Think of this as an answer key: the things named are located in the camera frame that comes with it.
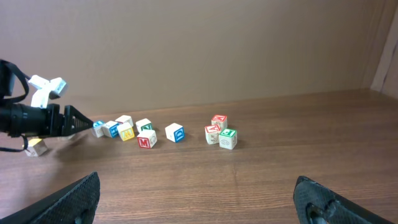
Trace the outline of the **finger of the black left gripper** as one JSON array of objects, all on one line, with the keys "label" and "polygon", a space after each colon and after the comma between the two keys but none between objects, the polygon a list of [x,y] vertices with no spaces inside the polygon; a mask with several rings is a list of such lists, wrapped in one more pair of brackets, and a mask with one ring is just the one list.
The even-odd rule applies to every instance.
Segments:
[{"label": "finger of the black left gripper", "polygon": [[92,120],[81,114],[72,105],[65,106],[63,114],[63,136],[71,136],[92,127]]}]

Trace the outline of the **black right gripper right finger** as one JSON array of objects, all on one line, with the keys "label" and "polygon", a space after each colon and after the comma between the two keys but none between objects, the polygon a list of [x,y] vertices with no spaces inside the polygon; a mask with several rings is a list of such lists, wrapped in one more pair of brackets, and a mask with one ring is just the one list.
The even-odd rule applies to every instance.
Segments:
[{"label": "black right gripper right finger", "polygon": [[301,224],[392,224],[306,176],[298,177],[293,201]]}]

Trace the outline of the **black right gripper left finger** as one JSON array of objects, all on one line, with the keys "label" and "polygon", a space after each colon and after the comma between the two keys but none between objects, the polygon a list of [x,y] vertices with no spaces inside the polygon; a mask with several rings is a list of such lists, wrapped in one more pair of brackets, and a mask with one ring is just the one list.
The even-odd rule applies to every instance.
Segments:
[{"label": "black right gripper left finger", "polygon": [[92,224],[100,200],[97,172],[1,219],[2,224]]}]

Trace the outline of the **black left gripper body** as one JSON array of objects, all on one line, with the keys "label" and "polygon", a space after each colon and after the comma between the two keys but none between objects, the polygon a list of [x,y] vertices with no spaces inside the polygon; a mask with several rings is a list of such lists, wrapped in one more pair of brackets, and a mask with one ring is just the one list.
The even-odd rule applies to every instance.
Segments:
[{"label": "black left gripper body", "polygon": [[14,138],[63,136],[59,105],[48,103],[44,109],[31,107],[37,89],[28,83],[30,79],[15,64],[1,60],[1,131]]}]

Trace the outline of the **blue N wooden block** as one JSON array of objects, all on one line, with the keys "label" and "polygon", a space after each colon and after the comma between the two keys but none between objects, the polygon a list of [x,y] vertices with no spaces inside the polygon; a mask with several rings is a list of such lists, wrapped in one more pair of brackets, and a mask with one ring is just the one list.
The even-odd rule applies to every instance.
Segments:
[{"label": "blue N wooden block", "polygon": [[104,125],[104,121],[98,120],[93,123],[93,127],[91,128],[91,132],[94,137],[100,138],[104,136],[104,132],[102,126]]}]

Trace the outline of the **yellow top wooden block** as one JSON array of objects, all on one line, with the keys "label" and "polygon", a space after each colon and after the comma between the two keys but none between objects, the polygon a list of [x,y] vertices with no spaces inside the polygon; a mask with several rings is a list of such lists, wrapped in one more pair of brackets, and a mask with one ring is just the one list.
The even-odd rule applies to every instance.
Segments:
[{"label": "yellow top wooden block", "polygon": [[29,157],[39,157],[48,151],[48,147],[43,139],[34,138],[28,141],[25,153]]}]

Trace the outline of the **blue framed wooden block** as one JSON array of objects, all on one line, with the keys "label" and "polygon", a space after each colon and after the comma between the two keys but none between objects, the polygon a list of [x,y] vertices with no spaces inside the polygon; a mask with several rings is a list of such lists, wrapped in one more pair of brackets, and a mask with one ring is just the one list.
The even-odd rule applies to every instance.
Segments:
[{"label": "blue framed wooden block", "polygon": [[119,123],[115,121],[108,121],[102,125],[101,129],[105,136],[109,138],[115,138],[118,135]]}]

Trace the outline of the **blue D wooden block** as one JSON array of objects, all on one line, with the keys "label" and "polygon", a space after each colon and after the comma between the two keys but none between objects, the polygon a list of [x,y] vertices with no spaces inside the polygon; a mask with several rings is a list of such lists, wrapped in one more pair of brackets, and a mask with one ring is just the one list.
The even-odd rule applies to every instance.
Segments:
[{"label": "blue D wooden block", "polygon": [[180,142],[185,138],[184,127],[177,123],[172,123],[165,127],[165,133],[167,139],[172,142]]}]

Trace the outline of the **red sided wooden block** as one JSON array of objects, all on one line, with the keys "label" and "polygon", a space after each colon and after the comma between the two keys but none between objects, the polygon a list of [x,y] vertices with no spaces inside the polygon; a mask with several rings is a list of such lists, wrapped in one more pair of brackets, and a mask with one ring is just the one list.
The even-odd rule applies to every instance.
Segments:
[{"label": "red sided wooden block", "polygon": [[134,122],[132,120],[132,117],[129,115],[122,115],[115,119],[115,122],[119,124],[124,124],[124,123],[129,123],[131,126],[134,126]]}]

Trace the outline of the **yellow letter wooden block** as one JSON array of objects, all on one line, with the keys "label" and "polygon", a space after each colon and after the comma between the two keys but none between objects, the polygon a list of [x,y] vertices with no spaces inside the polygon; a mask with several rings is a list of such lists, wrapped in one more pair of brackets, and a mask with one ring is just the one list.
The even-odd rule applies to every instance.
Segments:
[{"label": "yellow letter wooden block", "polygon": [[118,125],[117,130],[122,141],[127,141],[135,137],[133,128],[129,123]]}]

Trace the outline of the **green letter wooden block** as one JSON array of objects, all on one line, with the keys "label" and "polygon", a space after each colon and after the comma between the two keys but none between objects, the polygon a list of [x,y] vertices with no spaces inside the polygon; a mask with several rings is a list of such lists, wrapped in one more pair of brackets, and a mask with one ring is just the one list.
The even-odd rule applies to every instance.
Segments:
[{"label": "green letter wooden block", "polygon": [[147,118],[141,119],[139,121],[136,121],[136,128],[139,133],[144,130],[152,130],[152,122]]}]

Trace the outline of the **red M wooden block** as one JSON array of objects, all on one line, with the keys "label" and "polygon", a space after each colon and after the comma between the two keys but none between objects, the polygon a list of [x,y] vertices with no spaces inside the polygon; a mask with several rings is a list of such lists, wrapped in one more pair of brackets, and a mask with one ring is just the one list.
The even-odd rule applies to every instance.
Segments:
[{"label": "red M wooden block", "polygon": [[137,141],[140,148],[151,149],[157,142],[157,136],[154,130],[145,129],[138,134]]}]

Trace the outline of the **green F wooden block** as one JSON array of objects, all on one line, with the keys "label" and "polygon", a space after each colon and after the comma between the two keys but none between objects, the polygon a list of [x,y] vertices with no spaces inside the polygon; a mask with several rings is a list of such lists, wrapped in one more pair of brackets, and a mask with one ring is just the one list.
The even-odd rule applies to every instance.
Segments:
[{"label": "green F wooden block", "polygon": [[224,129],[219,135],[219,145],[222,148],[232,150],[237,145],[237,130],[235,129]]}]

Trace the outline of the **red W wooden block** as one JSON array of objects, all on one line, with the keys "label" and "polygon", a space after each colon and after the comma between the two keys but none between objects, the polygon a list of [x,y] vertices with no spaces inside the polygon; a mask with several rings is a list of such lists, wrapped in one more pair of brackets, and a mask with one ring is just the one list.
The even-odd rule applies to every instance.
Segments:
[{"label": "red W wooden block", "polygon": [[216,114],[211,119],[212,125],[218,125],[222,130],[228,127],[228,117],[226,115]]}]

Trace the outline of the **red A wooden block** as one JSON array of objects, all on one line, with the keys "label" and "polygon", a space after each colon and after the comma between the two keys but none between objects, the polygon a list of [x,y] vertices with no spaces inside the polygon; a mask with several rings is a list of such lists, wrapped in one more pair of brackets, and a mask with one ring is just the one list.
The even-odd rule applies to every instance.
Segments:
[{"label": "red A wooden block", "polygon": [[205,137],[208,144],[218,144],[221,128],[218,124],[205,126]]}]

